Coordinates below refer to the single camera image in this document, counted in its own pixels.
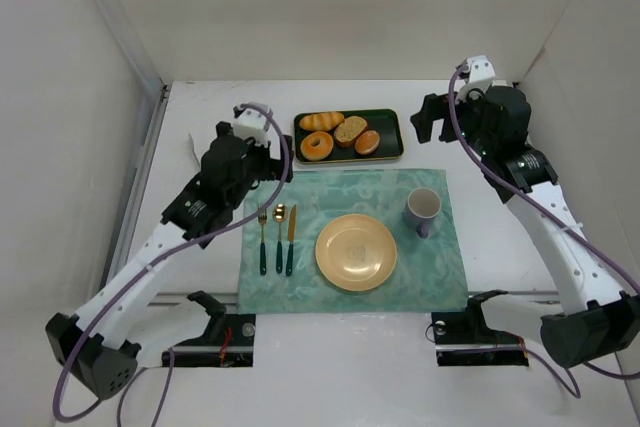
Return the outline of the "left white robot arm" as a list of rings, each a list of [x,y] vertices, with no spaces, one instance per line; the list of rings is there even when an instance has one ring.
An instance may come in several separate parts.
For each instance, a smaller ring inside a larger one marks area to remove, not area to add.
[[[241,119],[221,122],[202,155],[199,171],[162,212],[159,224],[140,250],[91,300],[73,314],[57,313],[45,333],[63,371],[54,401],[61,401],[68,376],[98,402],[122,391],[147,360],[173,345],[203,334],[224,307],[202,291],[156,318],[142,314],[168,277],[169,259],[192,246],[206,248],[216,237],[251,221],[234,221],[247,194],[273,181],[278,189],[293,176],[293,145],[280,133],[280,155],[270,155],[271,123]]]

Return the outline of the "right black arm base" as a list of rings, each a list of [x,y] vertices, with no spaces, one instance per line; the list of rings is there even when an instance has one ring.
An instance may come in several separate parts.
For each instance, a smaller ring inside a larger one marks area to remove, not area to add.
[[[485,301],[506,294],[503,290],[483,292],[469,297],[461,311],[431,314],[428,329],[434,335],[439,367],[529,366],[527,354],[520,350],[523,339],[490,329],[481,310]]]

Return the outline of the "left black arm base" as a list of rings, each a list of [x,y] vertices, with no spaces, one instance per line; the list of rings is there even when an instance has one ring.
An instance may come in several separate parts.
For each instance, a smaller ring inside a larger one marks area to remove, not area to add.
[[[254,363],[256,315],[239,314],[210,294],[197,291],[187,296],[203,307],[208,323],[198,336],[172,348],[178,368],[249,368]]]

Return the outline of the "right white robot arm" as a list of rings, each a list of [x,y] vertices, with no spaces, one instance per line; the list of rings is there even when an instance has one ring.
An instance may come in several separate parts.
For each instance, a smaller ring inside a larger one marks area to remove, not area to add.
[[[469,97],[429,94],[410,118],[420,143],[443,123],[442,142],[459,142],[502,203],[525,228],[560,297],[558,306],[525,301],[503,290],[471,297],[462,314],[443,315],[446,340],[470,344],[501,337],[541,344],[563,368],[591,367],[622,351],[639,334],[639,296],[604,269],[566,205],[547,157],[528,142],[531,106],[513,87],[471,90]]]

